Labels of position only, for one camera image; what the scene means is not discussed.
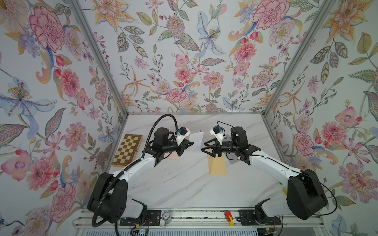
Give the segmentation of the yellow envelope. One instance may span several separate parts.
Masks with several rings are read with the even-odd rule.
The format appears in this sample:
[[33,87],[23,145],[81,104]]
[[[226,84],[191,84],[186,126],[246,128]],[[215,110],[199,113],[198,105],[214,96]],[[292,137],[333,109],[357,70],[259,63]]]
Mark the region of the yellow envelope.
[[225,176],[227,175],[226,170],[226,161],[225,156],[216,155],[213,157],[211,155],[207,155],[208,166],[209,166],[209,175],[211,176]]

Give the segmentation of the grey envelope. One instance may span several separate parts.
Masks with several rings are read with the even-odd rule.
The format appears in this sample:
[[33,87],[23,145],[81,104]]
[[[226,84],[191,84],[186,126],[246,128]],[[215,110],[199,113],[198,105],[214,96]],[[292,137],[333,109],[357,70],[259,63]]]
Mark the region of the grey envelope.
[[225,157],[226,157],[226,159],[229,161],[230,164],[234,164],[234,163],[236,163],[237,161],[239,161],[239,159],[231,158],[227,153],[225,154]]

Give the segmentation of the blue floral letter paper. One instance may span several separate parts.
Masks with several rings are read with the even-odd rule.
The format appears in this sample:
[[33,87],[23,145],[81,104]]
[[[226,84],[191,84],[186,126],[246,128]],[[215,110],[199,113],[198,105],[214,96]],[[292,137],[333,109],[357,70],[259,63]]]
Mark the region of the blue floral letter paper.
[[188,152],[189,154],[201,153],[201,148],[202,148],[202,144],[203,144],[203,141],[202,141],[203,136],[204,136],[203,132],[191,134],[190,137],[189,137],[189,141],[193,142],[194,144],[192,146],[190,146],[186,150],[186,152]]

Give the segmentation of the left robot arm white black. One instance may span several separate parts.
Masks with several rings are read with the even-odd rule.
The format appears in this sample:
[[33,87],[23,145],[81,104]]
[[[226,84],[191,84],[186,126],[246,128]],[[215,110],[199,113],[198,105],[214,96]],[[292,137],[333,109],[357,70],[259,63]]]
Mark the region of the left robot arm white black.
[[167,128],[158,128],[142,157],[112,174],[102,173],[88,202],[88,210],[94,214],[92,226],[96,228],[105,222],[114,224],[125,217],[143,220],[143,211],[147,206],[137,200],[128,200],[129,183],[156,167],[167,153],[175,152],[181,156],[194,144],[188,140],[190,133],[189,129],[181,127],[177,134],[170,137]]

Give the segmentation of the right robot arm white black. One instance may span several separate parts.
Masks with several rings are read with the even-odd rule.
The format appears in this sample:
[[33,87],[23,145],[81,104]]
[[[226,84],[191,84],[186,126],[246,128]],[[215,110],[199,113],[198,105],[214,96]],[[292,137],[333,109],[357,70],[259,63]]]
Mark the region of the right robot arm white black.
[[202,152],[211,157],[233,153],[239,160],[276,179],[287,190],[285,197],[266,199],[255,206],[253,219],[257,224],[264,225],[270,218],[285,215],[307,220],[328,205],[322,183],[313,170],[286,165],[249,144],[246,131],[241,126],[232,127],[230,131],[230,140],[226,141],[224,129],[213,127],[210,130],[213,139],[204,143]]

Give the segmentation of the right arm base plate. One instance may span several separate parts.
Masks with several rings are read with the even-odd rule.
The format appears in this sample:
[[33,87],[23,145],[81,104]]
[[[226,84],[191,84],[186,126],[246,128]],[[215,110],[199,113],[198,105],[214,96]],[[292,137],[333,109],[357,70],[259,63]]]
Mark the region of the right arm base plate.
[[262,211],[258,210],[255,213],[254,209],[240,209],[238,210],[239,217],[237,221],[242,226],[281,226],[282,221],[278,216],[268,217]]

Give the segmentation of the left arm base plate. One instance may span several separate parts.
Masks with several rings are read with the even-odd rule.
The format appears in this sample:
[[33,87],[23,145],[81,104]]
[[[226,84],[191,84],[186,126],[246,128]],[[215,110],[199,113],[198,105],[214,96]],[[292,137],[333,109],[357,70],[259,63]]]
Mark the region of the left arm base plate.
[[144,210],[138,218],[121,218],[120,226],[159,226],[161,221],[161,210]]

